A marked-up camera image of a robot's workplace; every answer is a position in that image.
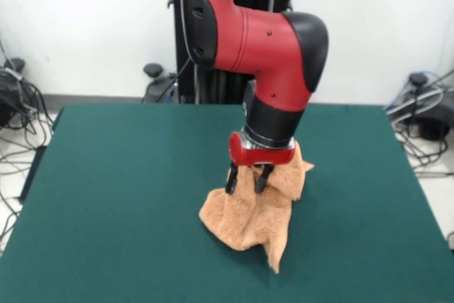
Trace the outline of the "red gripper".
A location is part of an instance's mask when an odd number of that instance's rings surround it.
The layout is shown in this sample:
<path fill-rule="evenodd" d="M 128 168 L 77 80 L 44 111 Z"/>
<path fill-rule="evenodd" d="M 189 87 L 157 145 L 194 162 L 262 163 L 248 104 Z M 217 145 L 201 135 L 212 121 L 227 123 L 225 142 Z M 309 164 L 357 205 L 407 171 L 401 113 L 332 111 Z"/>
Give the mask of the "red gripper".
<path fill-rule="evenodd" d="M 262 193 L 268 178 L 274 170 L 274 165 L 286 165 L 292 161 L 296 142 L 292 138 L 287 146 L 281 149 L 271 149 L 252 143 L 243 132 L 234 131 L 230 135 L 228 150 L 231 165 L 228 171 L 225 192 L 232 195 L 236 190 L 239 166 L 264 165 L 255 183 L 255 193 Z"/>

